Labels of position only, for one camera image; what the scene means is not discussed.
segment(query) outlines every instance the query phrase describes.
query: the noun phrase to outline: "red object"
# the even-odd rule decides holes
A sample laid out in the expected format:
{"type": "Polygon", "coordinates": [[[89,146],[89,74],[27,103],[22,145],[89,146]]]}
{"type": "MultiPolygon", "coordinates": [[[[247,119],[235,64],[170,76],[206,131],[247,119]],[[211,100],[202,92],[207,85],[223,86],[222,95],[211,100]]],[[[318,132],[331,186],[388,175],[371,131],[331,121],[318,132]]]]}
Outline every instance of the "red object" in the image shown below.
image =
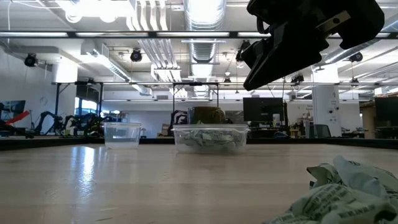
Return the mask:
{"type": "Polygon", "coordinates": [[[15,118],[8,120],[6,122],[6,124],[8,124],[8,125],[13,124],[17,121],[20,121],[20,120],[26,118],[28,115],[30,115],[29,111],[25,111],[25,112],[21,113],[20,115],[16,116],[15,118]]]}

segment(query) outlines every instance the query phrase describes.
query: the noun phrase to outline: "column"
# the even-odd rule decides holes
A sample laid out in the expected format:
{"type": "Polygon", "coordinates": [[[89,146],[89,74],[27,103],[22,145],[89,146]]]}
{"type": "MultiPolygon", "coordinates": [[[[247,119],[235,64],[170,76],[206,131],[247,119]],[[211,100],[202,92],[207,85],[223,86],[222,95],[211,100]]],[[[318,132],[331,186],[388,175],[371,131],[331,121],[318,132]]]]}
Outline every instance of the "column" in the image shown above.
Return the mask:
{"type": "MultiPolygon", "coordinates": [[[[327,65],[323,70],[313,69],[312,81],[315,83],[338,83],[338,67],[327,65]]],[[[336,85],[319,85],[313,87],[312,102],[314,123],[329,126],[332,137],[341,136],[340,97],[336,85]]]]}

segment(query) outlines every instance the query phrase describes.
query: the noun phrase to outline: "ceiling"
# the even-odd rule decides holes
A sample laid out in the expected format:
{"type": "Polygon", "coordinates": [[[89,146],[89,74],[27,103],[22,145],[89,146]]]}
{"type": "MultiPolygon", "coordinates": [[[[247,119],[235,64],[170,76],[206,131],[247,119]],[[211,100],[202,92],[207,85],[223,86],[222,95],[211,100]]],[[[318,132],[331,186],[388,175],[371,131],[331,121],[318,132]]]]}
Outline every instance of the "ceiling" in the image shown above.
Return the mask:
{"type": "MultiPolygon", "coordinates": [[[[24,4],[31,6],[42,7],[35,0],[23,1],[24,4]]],[[[383,7],[386,19],[398,14],[398,0],[390,1],[378,1],[383,7]]],[[[184,13],[181,11],[183,1],[182,0],[169,0],[167,1],[167,25],[169,30],[185,30],[185,20],[183,19],[184,13]]],[[[247,0],[228,0],[226,14],[224,17],[223,30],[233,31],[256,31],[256,18],[250,15],[246,11],[245,4],[247,0]]],[[[54,2],[46,2],[46,6],[55,7],[58,6],[54,2]]],[[[68,23],[65,20],[65,12],[63,9],[38,9],[18,4],[14,0],[14,3],[10,4],[10,1],[0,1],[0,29],[8,30],[8,20],[10,23],[11,30],[78,30],[78,31],[104,31],[104,30],[120,30],[128,31],[126,26],[126,20],[124,17],[119,17],[112,23],[105,23],[98,17],[84,17],[80,22],[76,24],[68,23]]],[[[28,46],[55,46],[76,58],[84,61],[84,56],[80,55],[80,46],[83,40],[79,39],[13,39],[12,44],[16,45],[28,45],[28,46]]],[[[104,43],[110,49],[110,54],[113,60],[117,61],[120,66],[128,72],[131,72],[132,77],[135,80],[143,82],[152,81],[149,75],[151,63],[147,60],[139,63],[132,63],[129,59],[129,54],[133,48],[140,47],[137,40],[134,39],[96,39],[96,45],[104,43]]],[[[213,67],[212,81],[222,82],[225,77],[225,72],[231,73],[231,80],[233,82],[243,82],[250,69],[245,66],[243,68],[236,68],[235,53],[237,48],[241,45],[241,39],[226,39],[225,43],[218,44],[218,52],[216,57],[216,63],[213,67]]],[[[327,55],[336,49],[339,49],[340,40],[328,40],[330,47],[322,52],[323,55],[327,55]]],[[[366,49],[361,51],[364,55],[364,61],[377,56],[389,49],[398,46],[398,40],[382,40],[366,49]]],[[[190,63],[189,63],[189,51],[188,44],[181,43],[181,39],[172,39],[172,47],[176,55],[177,63],[182,69],[182,78],[188,77],[190,74],[190,63]]],[[[292,54],[296,57],[300,56],[300,52],[294,52],[292,54]]],[[[289,60],[294,60],[294,57],[287,59],[284,63],[289,63],[289,60]]],[[[339,62],[339,79],[341,81],[350,80],[354,75],[360,75],[362,73],[375,71],[383,66],[398,62],[398,50],[395,50],[389,54],[379,57],[366,65],[360,66],[353,70],[348,69],[351,67],[350,63],[339,62]]],[[[312,70],[306,68],[301,71],[306,81],[311,80],[312,70]]],[[[91,63],[79,69],[79,77],[94,77],[98,81],[115,81],[117,78],[104,66],[91,63]]],[[[397,77],[398,78],[398,67],[393,70],[389,70],[385,73],[369,77],[364,82],[377,82],[379,80],[397,77]]],[[[120,90],[126,87],[113,87],[120,90]]]]}

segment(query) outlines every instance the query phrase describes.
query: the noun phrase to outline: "wooden table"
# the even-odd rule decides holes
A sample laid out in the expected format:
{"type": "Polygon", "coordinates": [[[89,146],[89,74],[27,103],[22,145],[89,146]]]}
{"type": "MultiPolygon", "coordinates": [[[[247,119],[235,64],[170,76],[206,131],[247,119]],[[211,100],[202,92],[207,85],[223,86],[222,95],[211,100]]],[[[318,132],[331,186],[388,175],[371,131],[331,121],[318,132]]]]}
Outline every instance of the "wooden table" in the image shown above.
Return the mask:
{"type": "Polygon", "coordinates": [[[398,152],[329,145],[248,145],[242,156],[173,145],[0,152],[0,223],[258,223],[308,191],[308,166],[338,154],[398,174],[398,152]]]}

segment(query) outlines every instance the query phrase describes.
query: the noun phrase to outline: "clear plastic container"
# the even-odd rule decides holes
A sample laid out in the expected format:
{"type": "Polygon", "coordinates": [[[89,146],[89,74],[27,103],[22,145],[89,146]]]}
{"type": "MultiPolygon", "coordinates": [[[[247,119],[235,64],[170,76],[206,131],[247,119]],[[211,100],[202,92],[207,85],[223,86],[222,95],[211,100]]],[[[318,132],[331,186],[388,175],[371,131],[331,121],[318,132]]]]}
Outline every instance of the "clear plastic container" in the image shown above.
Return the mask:
{"type": "Polygon", "coordinates": [[[189,124],[173,129],[177,151],[198,154],[243,153],[249,130],[245,124],[189,124]]]}
{"type": "Polygon", "coordinates": [[[105,146],[111,149],[136,149],[139,144],[141,124],[108,122],[104,126],[105,146]]]}

